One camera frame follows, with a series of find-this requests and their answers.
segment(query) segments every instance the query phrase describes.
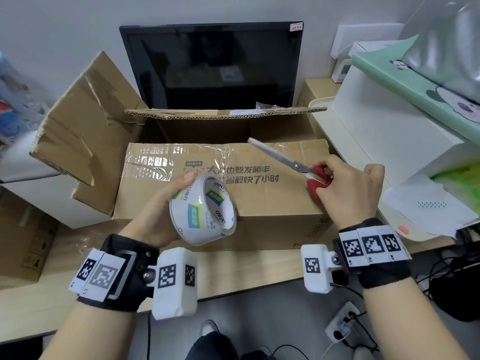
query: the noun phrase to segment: dark pants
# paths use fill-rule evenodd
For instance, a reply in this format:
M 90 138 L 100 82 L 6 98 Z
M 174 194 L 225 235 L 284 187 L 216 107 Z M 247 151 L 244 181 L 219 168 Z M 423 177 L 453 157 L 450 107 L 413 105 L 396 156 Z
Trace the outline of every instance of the dark pants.
M 228 337 L 219 332 L 210 332 L 195 342 L 185 360 L 239 360 L 239 356 Z M 275 360 L 275 358 L 258 350 L 242 355 L 240 360 Z

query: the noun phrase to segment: hand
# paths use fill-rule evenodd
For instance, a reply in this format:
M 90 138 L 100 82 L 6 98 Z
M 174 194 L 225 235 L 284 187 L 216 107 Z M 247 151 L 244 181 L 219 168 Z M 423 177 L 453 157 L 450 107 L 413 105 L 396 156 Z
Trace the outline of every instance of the hand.
M 170 199 L 179 190 L 195 180 L 195 173 L 178 176 L 164 188 L 157 191 L 138 215 L 126 225 L 119 235 L 144 242 L 158 248 L 167 246 L 178 237 L 170 218 Z
M 317 188 L 315 192 L 339 230 L 376 216 L 385 176 L 383 165 L 367 164 L 362 172 L 336 155 L 314 165 L 326 165 L 326 174 L 334 176 L 328 187 Z

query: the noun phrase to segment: monitor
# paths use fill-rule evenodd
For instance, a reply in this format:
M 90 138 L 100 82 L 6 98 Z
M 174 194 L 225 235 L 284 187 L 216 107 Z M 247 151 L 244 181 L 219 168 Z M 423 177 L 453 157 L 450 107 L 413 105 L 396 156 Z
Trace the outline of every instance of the monitor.
M 150 108 L 292 106 L 303 22 L 119 29 Z

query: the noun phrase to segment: tape roll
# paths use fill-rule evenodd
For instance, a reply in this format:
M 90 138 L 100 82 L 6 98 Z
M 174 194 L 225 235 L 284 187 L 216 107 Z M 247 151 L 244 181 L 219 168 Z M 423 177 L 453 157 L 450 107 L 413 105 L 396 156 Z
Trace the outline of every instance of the tape roll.
M 201 175 L 170 200 L 170 217 L 183 240 L 202 245 L 231 235 L 237 215 L 223 183 L 212 173 Z

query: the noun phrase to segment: power strip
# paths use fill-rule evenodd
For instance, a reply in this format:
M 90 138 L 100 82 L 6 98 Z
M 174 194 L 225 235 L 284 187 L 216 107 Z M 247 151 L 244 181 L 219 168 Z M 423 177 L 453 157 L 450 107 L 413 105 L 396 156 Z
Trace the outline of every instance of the power strip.
M 349 312 L 353 312 L 356 315 L 360 314 L 359 309 L 355 307 L 352 302 L 347 302 L 340 308 L 335 317 L 328 323 L 327 327 L 325 327 L 327 337 L 335 344 L 340 342 L 333 335 L 335 331 L 340 331 L 343 337 L 346 337 L 351 332 L 352 325 L 355 321 L 348 323 L 344 321 L 345 318 L 350 318 Z

